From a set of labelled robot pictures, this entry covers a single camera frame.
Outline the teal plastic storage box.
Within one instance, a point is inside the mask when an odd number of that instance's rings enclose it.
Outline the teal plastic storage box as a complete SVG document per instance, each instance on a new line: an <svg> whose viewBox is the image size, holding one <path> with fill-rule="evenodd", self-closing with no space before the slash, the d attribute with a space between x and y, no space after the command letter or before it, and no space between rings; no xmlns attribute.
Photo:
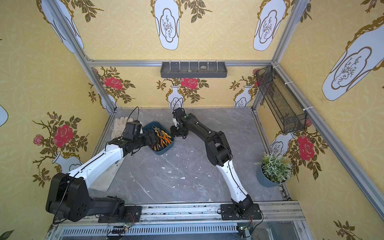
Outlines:
<svg viewBox="0 0 384 240"><path fill-rule="evenodd" d="M156 135L156 143L149 145L149 147L156 155L163 155L174 145L174 137L172 136L172 143L167 145L167 143L162 139L161 130L165 131L168 135L171 136L171 133L159 122L151 122L143 127L144 132L153 131Z"/></svg>

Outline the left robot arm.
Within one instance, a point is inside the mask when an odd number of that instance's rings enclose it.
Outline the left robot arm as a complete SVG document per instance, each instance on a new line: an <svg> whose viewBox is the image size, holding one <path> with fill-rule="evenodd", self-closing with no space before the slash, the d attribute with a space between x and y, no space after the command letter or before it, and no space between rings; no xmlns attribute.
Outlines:
<svg viewBox="0 0 384 240"><path fill-rule="evenodd" d="M117 137L105 149L80 167L64 174L57 173L51 180L46 211L60 219L77 222L85 216L105 215L123 220L125 202L117 197L94 198L89 195L93 182L110 166L134 154L142 147L156 142L153 131L130 138Z"/></svg>

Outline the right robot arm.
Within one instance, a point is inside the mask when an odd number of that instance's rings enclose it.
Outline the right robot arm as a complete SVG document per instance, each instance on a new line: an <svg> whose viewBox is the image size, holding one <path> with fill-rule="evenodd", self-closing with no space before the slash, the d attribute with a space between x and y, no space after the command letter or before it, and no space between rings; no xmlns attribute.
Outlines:
<svg viewBox="0 0 384 240"><path fill-rule="evenodd" d="M204 142L208 160L221 172L237 214L241 217L250 215L255 205L236 173L233 154L225 134L206 127L195 115L185 113L182 108L173 111L173 122L172 136L185 139L192 132Z"/></svg>

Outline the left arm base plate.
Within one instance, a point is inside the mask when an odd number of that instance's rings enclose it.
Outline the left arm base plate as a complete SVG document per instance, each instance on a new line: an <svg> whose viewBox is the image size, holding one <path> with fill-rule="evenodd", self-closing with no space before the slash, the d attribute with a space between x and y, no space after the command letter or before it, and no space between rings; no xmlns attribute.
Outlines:
<svg viewBox="0 0 384 240"><path fill-rule="evenodd" d="M117 215L100 215L98 223L138 223L142 214L142 206L125 206Z"/></svg>

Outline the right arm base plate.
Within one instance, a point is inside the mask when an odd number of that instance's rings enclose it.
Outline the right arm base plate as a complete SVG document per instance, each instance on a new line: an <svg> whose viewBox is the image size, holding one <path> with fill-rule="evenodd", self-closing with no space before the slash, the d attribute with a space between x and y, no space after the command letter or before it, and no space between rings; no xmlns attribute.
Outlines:
<svg viewBox="0 0 384 240"><path fill-rule="evenodd" d="M240 214L240 209L236 208L234 204L222 204L217 210L217 214L221 215L222 220L261 220L262 212L258 204L253 204L245 214Z"/></svg>

